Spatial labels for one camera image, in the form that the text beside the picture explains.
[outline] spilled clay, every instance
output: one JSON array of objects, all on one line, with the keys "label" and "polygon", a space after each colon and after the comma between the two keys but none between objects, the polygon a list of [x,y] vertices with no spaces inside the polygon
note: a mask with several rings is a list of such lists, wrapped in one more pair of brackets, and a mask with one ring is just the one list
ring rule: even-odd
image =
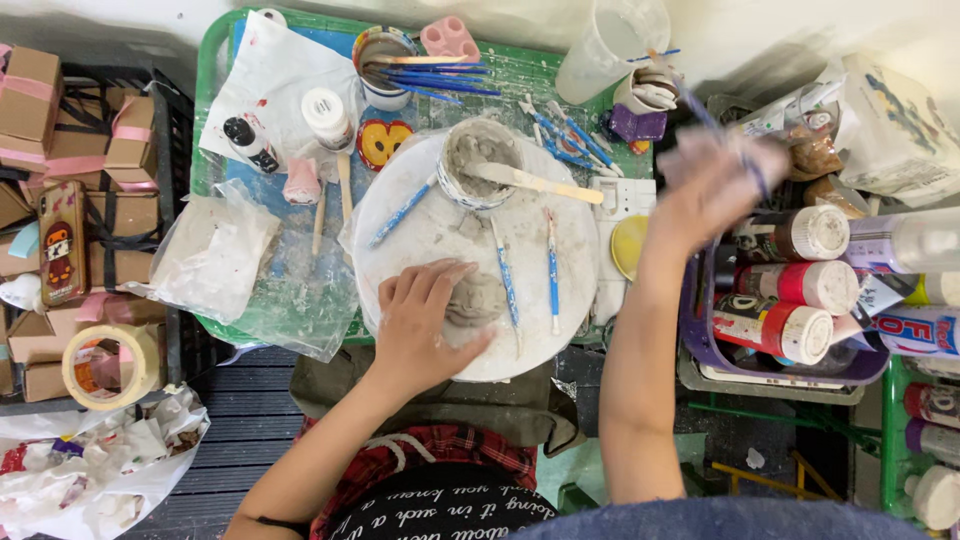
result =
[{"label": "spilled clay", "polygon": [[446,320],[458,327],[482,327],[507,308],[507,290],[496,276],[474,272],[454,285]]},{"label": "spilled clay", "polygon": [[523,161],[516,140],[501,124],[487,118],[471,118],[457,124],[444,144],[444,169],[465,195],[488,199],[508,189],[463,172],[472,163],[503,163],[522,169]]}]

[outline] black crate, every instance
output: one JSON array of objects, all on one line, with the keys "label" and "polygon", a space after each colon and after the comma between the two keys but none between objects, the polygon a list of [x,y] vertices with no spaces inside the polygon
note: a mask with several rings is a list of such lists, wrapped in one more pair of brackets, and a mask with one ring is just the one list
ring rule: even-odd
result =
[{"label": "black crate", "polygon": [[[190,160],[193,145],[193,101],[157,69],[113,65],[63,63],[68,83],[87,79],[107,87],[149,87],[154,98],[156,131],[156,185],[160,192],[161,237],[167,234],[185,206],[181,199],[190,193]],[[192,380],[230,358],[234,349],[211,336],[192,313],[167,308],[167,381],[179,384]],[[162,399],[162,391],[151,392],[141,401]],[[22,394],[0,398],[0,416],[81,408],[73,398],[23,403]]]}]

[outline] hand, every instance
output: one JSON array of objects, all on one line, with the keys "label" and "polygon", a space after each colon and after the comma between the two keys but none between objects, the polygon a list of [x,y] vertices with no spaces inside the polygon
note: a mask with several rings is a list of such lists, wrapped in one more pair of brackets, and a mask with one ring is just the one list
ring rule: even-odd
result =
[{"label": "hand", "polygon": [[493,328],[454,349],[440,334],[453,285],[477,269],[476,262],[442,258],[410,266],[380,284],[376,358],[364,376],[404,403],[460,373],[487,350]]},{"label": "hand", "polygon": [[768,189],[788,171],[786,153],[763,139],[731,134],[723,143],[706,129],[679,132],[676,150],[657,159],[668,190],[650,217],[645,243],[683,250],[685,259],[747,215],[760,191],[743,156],[757,165]]}]

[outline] phone case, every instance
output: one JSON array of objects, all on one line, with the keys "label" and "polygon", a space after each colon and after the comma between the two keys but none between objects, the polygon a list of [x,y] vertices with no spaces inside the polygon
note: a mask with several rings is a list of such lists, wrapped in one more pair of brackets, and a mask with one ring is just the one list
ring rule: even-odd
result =
[{"label": "phone case", "polygon": [[84,185],[67,181],[37,198],[40,220],[40,294],[43,304],[58,306],[86,294]]}]

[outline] white bowl of clay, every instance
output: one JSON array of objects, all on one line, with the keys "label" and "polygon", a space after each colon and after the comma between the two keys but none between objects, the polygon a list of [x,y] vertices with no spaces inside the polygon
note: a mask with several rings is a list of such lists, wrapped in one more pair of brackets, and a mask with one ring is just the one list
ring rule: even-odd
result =
[{"label": "white bowl of clay", "polygon": [[466,165],[477,162],[503,163],[522,170],[523,154],[510,130],[489,118],[469,118],[453,126],[437,158],[437,180],[450,200],[471,210],[495,209],[516,188],[462,172]]}]

